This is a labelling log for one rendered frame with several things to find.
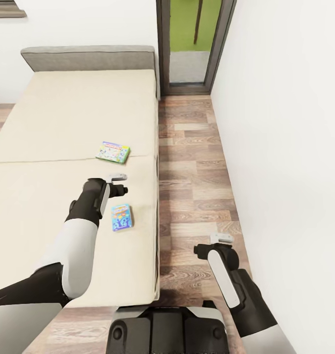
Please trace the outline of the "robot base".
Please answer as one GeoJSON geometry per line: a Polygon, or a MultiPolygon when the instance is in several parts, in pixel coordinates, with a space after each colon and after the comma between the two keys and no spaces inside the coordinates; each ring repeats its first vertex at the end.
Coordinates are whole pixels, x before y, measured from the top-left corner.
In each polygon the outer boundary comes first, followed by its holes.
{"type": "Polygon", "coordinates": [[[229,354],[221,312],[202,307],[121,307],[112,316],[106,354],[229,354]]]}

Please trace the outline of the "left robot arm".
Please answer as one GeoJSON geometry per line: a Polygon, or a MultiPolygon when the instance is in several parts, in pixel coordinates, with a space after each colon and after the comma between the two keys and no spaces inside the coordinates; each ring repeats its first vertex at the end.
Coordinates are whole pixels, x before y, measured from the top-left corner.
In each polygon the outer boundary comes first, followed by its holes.
{"type": "Polygon", "coordinates": [[[99,220],[109,198],[124,196],[124,173],[89,178],[29,278],[0,289],[0,354],[21,354],[74,298],[88,290],[99,220]]]}

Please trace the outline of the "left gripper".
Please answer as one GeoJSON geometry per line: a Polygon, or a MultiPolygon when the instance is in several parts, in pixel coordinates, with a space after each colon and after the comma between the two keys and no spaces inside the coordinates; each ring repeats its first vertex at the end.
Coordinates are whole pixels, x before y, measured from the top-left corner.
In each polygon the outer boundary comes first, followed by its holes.
{"type": "Polygon", "coordinates": [[[128,188],[124,187],[123,184],[110,185],[112,187],[112,195],[109,198],[124,196],[125,193],[128,193],[128,188]]]}

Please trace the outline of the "board game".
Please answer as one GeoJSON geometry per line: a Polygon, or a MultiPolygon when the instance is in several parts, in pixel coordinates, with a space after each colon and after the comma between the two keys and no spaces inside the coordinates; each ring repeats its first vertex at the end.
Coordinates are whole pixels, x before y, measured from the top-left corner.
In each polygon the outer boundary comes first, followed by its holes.
{"type": "Polygon", "coordinates": [[[129,146],[103,141],[95,157],[113,163],[124,164],[130,149],[129,146]]]}
{"type": "Polygon", "coordinates": [[[132,219],[129,204],[111,207],[113,232],[132,228],[132,219]]]}

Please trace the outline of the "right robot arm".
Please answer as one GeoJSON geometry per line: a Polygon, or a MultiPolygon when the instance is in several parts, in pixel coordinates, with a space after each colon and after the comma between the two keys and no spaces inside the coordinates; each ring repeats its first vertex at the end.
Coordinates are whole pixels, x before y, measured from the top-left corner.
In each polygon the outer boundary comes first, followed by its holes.
{"type": "Polygon", "coordinates": [[[262,298],[259,287],[245,269],[230,234],[210,232],[208,244],[198,244],[194,254],[207,260],[231,312],[247,354],[297,354],[262,298]]]}

